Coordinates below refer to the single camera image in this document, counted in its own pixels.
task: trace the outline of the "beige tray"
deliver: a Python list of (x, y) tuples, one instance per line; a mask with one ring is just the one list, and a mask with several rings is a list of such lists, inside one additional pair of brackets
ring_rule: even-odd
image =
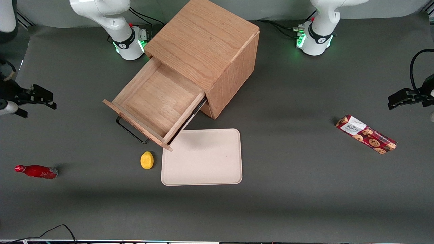
[(228, 185), (243, 179), (240, 132), (236, 129), (181, 131), (163, 149), (164, 185)]

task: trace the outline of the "lemon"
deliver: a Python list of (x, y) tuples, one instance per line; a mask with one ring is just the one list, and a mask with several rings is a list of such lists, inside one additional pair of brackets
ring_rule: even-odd
[(145, 152), (140, 158), (141, 167), (144, 169), (150, 169), (154, 165), (154, 157), (150, 152)]

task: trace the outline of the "cookie box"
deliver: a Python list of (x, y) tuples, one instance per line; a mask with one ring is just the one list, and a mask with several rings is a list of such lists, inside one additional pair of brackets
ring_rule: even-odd
[(396, 148), (396, 141), (372, 129), (349, 114), (340, 119), (336, 127), (374, 149), (379, 154), (385, 154)]

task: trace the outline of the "wood grain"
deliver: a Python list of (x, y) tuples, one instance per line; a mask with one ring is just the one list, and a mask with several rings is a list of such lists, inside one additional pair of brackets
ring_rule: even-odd
[(216, 119), (220, 115), (235, 93), (237, 93), (253, 72), (258, 41), (259, 31), (234, 58), (231, 65), (224, 71), (214, 86), (206, 92), (213, 119)]
[(165, 137), (202, 92), (197, 85), (163, 64), (122, 107)]
[(134, 118), (133, 115), (131, 115), (130, 113), (125, 111), (120, 105), (113, 104), (113, 103), (107, 101), (106, 99), (104, 99), (104, 101), (102, 101), (102, 102), (105, 103), (107, 106), (109, 106), (111, 109), (113, 109), (113, 111), (115, 111), (117, 114), (119, 114), (119, 116), (121, 116), (126, 122), (128, 122), (130, 125), (132, 125), (134, 128), (136, 128), (136, 130), (140, 131), (142, 134), (147, 136), (153, 142), (155, 142), (158, 145), (160, 145), (161, 147), (169, 150), (170, 152), (173, 151), (173, 149), (170, 148), (169, 145), (167, 145), (163, 142), (163, 138), (160, 135), (156, 134), (149, 127), (142, 124), (138, 119)]
[(188, 119), (190, 114), (193, 113), (194, 109), (197, 105), (202, 101), (205, 97), (205, 92), (202, 91), (190, 104), (190, 106), (185, 110), (185, 112), (179, 117), (178, 121), (172, 126), (172, 128), (167, 132), (166, 136), (163, 138), (164, 142), (169, 142), (172, 139), (173, 135), (181, 128), (182, 124)]
[(209, 117), (211, 117), (211, 118), (213, 117), (212, 113), (211, 113), (210, 105), (208, 104), (208, 101), (206, 103), (204, 103), (204, 105), (201, 108), (201, 111), (204, 114), (208, 115)]
[(191, 0), (145, 50), (208, 91), (258, 31), (257, 26), (208, 0)]
[(113, 99), (113, 102), (124, 105), (125, 101), (139, 89), (143, 83), (145, 83), (155, 71), (160, 68), (161, 62), (158, 59), (149, 59), (149, 61), (140, 69), (140, 71), (131, 79), (131, 81), (125, 86), (124, 89)]

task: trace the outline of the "bottle cap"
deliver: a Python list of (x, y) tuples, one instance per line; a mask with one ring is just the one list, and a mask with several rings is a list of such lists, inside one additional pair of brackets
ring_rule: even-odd
[(16, 172), (23, 172), (24, 170), (26, 170), (26, 167), (23, 165), (17, 165), (15, 166), (15, 171)]

